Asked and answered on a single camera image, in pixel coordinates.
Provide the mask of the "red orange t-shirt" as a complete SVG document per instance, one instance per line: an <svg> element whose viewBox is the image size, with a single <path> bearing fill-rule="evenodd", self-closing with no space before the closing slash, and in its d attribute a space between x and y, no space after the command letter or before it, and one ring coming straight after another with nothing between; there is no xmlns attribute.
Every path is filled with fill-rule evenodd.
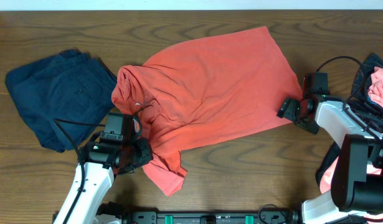
<svg viewBox="0 0 383 224"><path fill-rule="evenodd" d="M301 96L279 46L259 27L181 42L121 67L111 100L138 115L153 150L144 173L170 196L186 178L182 151L284 125L281 104Z"/></svg>

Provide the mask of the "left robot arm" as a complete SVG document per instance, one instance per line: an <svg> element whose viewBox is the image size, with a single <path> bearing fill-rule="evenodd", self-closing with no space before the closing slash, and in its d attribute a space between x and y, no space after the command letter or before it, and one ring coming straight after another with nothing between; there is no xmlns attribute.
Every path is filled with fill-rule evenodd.
<svg viewBox="0 0 383 224"><path fill-rule="evenodd" d="M53 224L131 223L119 204L103 203L115 178L148 164L153 153L136 115L109 113L104 130L76 147L78 165L70 191Z"/></svg>

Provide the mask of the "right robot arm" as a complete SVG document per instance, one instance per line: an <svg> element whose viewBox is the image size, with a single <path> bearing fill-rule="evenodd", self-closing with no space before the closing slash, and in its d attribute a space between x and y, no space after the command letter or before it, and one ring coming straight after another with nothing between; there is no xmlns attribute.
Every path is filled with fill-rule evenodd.
<svg viewBox="0 0 383 224"><path fill-rule="evenodd" d="M323 128L341 149L331 188L303 202L302 223L367 223L383 213L383 135L330 95L327 73L305 76L302 99L287 98L277 115L309 133Z"/></svg>

